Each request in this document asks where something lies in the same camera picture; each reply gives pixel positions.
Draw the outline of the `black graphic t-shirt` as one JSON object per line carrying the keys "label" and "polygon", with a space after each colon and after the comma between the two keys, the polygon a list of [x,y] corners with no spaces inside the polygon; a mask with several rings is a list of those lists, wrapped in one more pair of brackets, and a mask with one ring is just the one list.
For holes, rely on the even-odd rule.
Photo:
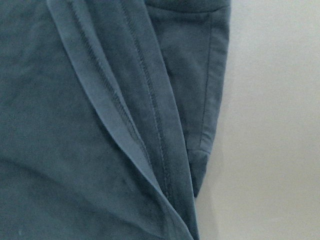
{"label": "black graphic t-shirt", "polygon": [[0,237],[197,240],[228,0],[0,3]]}

